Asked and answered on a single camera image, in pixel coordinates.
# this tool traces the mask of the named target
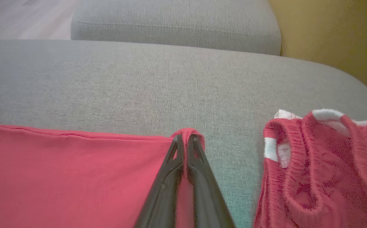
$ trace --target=red cloth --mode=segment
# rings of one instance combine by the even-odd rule
[[[185,151],[192,133],[174,134]],[[0,227],[133,227],[173,136],[0,125]],[[185,176],[182,184],[177,224],[186,228],[192,191]]]
[[[266,146],[289,143],[291,159],[287,168],[277,154],[264,159],[254,228],[367,227],[367,126],[339,117],[347,137],[326,121],[311,112],[266,124]]]

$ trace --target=gray upholstery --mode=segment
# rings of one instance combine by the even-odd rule
[[[237,228],[249,228],[263,126],[278,109],[367,119],[367,87],[301,60],[168,45],[0,41],[0,124],[170,136],[204,134]]]
[[[266,0],[82,0],[74,40],[157,43],[279,55]]]

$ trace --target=gray surface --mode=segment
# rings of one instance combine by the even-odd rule
[[[71,39],[158,43],[279,55],[266,0],[83,0]]]
[[[95,41],[0,41],[0,124],[204,134],[237,228],[260,193],[263,126],[278,109],[367,119],[367,87],[324,65],[244,52]]]

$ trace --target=red fabric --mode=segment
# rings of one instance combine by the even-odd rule
[[[192,133],[174,135],[186,149]],[[133,227],[173,136],[0,125],[0,227]],[[190,192],[184,180],[178,227],[193,226]]]
[[[288,140],[288,168],[265,158],[254,228],[367,227],[367,126],[341,117],[351,137],[303,119],[275,119],[264,137]]]

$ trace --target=folded red cloth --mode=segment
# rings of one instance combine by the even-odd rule
[[[271,120],[263,135],[254,228],[367,227],[367,125],[314,110],[303,119]]]
[[[192,133],[173,134],[185,151]],[[0,125],[0,227],[133,227],[173,136]],[[177,225],[186,228],[192,191],[182,184]]]

